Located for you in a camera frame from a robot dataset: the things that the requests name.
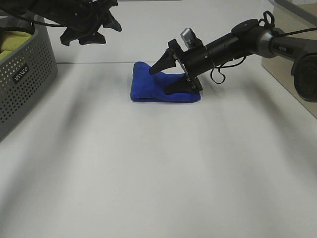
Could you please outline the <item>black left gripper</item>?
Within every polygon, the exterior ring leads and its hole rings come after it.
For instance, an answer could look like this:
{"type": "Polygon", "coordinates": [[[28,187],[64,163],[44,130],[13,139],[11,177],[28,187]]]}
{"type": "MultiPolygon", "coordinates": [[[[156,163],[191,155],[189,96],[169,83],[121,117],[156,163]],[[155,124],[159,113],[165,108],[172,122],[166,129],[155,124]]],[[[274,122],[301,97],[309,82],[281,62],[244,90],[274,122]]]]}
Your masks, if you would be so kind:
{"type": "Polygon", "coordinates": [[[111,7],[118,6],[116,0],[88,0],[80,2],[73,8],[74,15],[63,25],[66,30],[60,36],[63,45],[69,46],[70,42],[78,40],[80,45],[106,44],[105,37],[97,31],[103,28],[121,32],[120,23],[110,12],[111,7]]]}

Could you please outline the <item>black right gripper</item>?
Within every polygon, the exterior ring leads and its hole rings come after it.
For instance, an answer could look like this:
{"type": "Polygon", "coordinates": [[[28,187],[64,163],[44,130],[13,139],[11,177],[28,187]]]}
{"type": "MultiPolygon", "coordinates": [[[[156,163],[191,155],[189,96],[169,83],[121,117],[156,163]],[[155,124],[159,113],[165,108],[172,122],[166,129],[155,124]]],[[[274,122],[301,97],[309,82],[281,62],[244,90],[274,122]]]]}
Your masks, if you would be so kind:
{"type": "Polygon", "coordinates": [[[150,75],[154,75],[165,69],[176,67],[176,60],[183,67],[185,75],[164,88],[167,95],[202,91],[202,85],[197,79],[198,75],[239,58],[239,39],[232,33],[185,52],[176,40],[168,42],[168,46],[169,49],[149,69],[150,75]]]}

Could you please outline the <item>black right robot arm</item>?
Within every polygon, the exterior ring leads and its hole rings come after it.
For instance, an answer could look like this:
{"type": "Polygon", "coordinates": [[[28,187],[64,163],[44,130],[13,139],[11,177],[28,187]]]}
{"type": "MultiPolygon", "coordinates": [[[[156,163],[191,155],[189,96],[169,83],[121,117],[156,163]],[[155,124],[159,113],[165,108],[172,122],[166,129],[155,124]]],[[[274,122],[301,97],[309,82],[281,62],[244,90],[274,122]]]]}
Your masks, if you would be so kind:
{"type": "Polygon", "coordinates": [[[221,70],[232,60],[245,59],[252,54],[293,62],[291,75],[297,94],[307,102],[317,101],[317,42],[295,38],[294,32],[284,33],[276,28],[274,16],[265,11],[260,20],[249,19],[236,25],[230,33],[204,45],[193,30],[186,28],[181,36],[188,50],[183,51],[175,39],[168,42],[163,56],[149,69],[154,75],[181,65],[185,75],[166,86],[166,94],[198,93],[202,91],[198,75],[214,69],[221,70]]]}

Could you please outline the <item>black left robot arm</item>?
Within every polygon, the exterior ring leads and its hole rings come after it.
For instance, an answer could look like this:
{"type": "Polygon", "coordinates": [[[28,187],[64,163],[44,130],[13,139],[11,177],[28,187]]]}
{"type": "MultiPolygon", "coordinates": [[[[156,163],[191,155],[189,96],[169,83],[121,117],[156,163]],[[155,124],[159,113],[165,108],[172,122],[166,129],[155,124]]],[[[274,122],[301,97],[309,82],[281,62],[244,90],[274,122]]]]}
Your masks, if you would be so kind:
{"type": "Polygon", "coordinates": [[[110,8],[116,0],[2,0],[1,10],[16,17],[25,13],[46,18],[56,27],[66,27],[60,36],[63,45],[77,40],[80,45],[105,44],[105,37],[98,32],[100,27],[122,31],[110,8]]]}

